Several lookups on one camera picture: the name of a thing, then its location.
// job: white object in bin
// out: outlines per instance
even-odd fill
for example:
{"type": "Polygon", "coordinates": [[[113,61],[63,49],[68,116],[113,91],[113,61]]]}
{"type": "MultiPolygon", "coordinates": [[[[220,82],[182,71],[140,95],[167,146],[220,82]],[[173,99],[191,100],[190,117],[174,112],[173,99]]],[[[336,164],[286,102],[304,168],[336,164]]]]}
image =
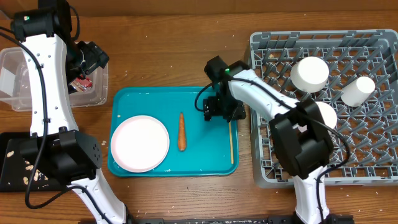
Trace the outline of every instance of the white object in bin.
{"type": "Polygon", "coordinates": [[[130,172],[154,169],[166,158],[169,146],[166,127],[159,120],[144,115],[123,121],[111,139],[114,160],[130,172]]]}
{"type": "MultiPolygon", "coordinates": [[[[327,103],[318,101],[318,102],[316,102],[316,104],[319,107],[319,110],[321,112],[321,115],[322,115],[323,121],[325,122],[325,125],[327,125],[330,128],[335,128],[337,125],[336,111],[327,103]]],[[[307,130],[307,126],[304,126],[304,127],[299,126],[298,130],[300,130],[301,132],[304,132],[307,130]]]]}
{"type": "MultiPolygon", "coordinates": [[[[69,102],[72,108],[98,106],[106,102],[108,65],[104,69],[98,67],[87,77],[93,82],[93,87],[84,92],[70,94],[69,102]]],[[[0,52],[0,101],[11,105],[15,111],[32,110],[29,73],[20,47],[3,49],[0,52]]]]}
{"type": "Polygon", "coordinates": [[[373,93],[376,86],[369,77],[359,77],[343,88],[341,100],[348,106],[357,107],[373,93]]]}
{"type": "Polygon", "coordinates": [[[306,57],[293,66],[290,77],[299,90],[315,93],[325,87],[329,68],[318,57],[306,57]]]}

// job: wood surface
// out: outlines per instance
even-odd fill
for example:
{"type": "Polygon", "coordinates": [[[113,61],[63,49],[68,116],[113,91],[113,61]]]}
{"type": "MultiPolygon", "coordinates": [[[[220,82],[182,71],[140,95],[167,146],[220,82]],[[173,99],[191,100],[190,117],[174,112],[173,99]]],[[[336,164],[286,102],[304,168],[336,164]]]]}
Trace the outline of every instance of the wood surface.
{"type": "MultiPolygon", "coordinates": [[[[9,21],[0,21],[8,26],[9,21]]],[[[109,142],[113,97],[130,86],[206,85],[206,62],[220,55],[226,63],[243,57],[249,37],[278,30],[398,30],[397,11],[298,12],[218,16],[91,17],[81,19],[80,40],[95,41],[109,61],[109,93],[103,106],[73,109],[81,131],[109,142]]],[[[0,40],[0,49],[13,47],[0,40]]],[[[28,131],[30,113],[0,104],[0,133],[28,131]]],[[[111,188],[138,218],[239,218],[290,215],[293,189],[260,189],[253,181],[250,117],[239,125],[239,166],[226,177],[118,178],[103,171],[111,188]]],[[[53,192],[33,193],[34,204],[53,192]]],[[[332,213],[354,215],[356,223],[397,223],[398,187],[326,188],[332,213]]],[[[0,223],[76,223],[93,217],[74,194],[40,210],[29,210],[24,193],[0,193],[0,223]]]]}
{"type": "MultiPolygon", "coordinates": [[[[397,10],[396,0],[68,0],[81,16],[148,16],[249,12],[314,12],[397,10]]],[[[37,9],[37,0],[0,0],[0,10],[37,9]]]]}

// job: wooden stick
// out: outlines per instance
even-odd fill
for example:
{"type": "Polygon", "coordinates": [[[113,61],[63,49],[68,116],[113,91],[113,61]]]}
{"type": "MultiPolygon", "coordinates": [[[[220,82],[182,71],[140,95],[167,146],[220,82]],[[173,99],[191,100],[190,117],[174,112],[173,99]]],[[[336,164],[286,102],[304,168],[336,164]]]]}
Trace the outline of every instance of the wooden stick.
{"type": "Polygon", "coordinates": [[[234,146],[232,145],[232,128],[231,122],[228,123],[229,126],[229,144],[231,146],[231,164],[234,164],[234,146]]]}
{"type": "Polygon", "coordinates": [[[178,149],[185,151],[187,148],[187,137],[185,135],[184,115],[180,113],[180,130],[178,131],[178,149]]]}

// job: plastic box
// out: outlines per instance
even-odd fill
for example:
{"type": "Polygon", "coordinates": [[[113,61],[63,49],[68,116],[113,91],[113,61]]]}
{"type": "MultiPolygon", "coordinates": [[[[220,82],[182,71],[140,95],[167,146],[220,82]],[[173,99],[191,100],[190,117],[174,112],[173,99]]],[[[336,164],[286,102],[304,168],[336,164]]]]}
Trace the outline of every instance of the plastic box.
{"type": "MultiPolygon", "coordinates": [[[[326,185],[398,185],[398,34],[394,30],[325,30],[256,32],[250,39],[248,62],[259,77],[281,93],[331,105],[338,116],[336,130],[351,147],[347,165],[327,174],[326,185]],[[304,57],[324,60],[329,67],[326,86],[302,92],[290,79],[292,67],[304,57]],[[342,88],[367,76],[376,90],[359,107],[345,105],[342,88]]],[[[263,188],[292,187],[272,146],[269,123],[251,111],[253,176],[263,188]]],[[[332,164],[345,157],[345,148],[332,136],[332,164]]]]}
{"type": "MultiPolygon", "coordinates": [[[[0,52],[0,64],[0,101],[11,105],[15,111],[31,110],[29,73],[22,49],[20,47],[3,49],[0,52]]],[[[88,78],[93,82],[90,90],[69,95],[72,108],[103,105],[106,102],[108,65],[105,69],[97,68],[88,75],[88,78]]]]}

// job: round plate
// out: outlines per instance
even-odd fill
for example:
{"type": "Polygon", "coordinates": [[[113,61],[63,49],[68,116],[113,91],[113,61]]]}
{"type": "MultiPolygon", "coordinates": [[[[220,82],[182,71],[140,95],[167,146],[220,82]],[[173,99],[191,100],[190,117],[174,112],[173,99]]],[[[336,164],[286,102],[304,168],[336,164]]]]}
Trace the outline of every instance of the round plate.
{"type": "Polygon", "coordinates": [[[151,116],[134,116],[121,123],[111,139],[111,152],[120,167],[147,172],[166,157],[170,146],[166,127],[151,116]]]}

